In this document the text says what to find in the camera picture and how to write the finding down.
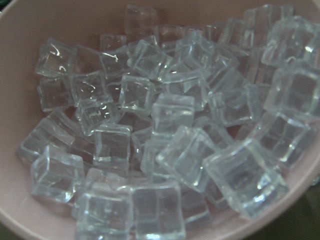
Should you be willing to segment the ice cubes pile in bowl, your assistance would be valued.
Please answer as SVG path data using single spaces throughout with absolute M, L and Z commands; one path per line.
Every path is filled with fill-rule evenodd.
M 254 219 L 280 200 L 320 118 L 320 26 L 291 5 L 204 27 L 128 5 L 100 50 L 48 39 L 48 115 L 16 155 L 32 196 L 72 204 L 78 240 L 183 240 L 209 207 Z

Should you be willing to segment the pink bowl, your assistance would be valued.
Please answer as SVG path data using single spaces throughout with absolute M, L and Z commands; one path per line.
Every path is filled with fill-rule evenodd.
M 69 45 L 99 47 L 103 33 L 124 29 L 126 0 L 14 0 L 0 15 L 0 220 L 27 240 L 72 240 L 75 221 L 66 207 L 47 208 L 29 194 L 29 169 L 15 151 L 42 119 L 35 65 L 40 46 L 52 37 Z M 311 187 L 320 169 L 316 139 L 288 176 L 290 192 L 261 219 L 214 210 L 213 222 L 193 227 L 190 240 L 317 240 L 320 189 Z

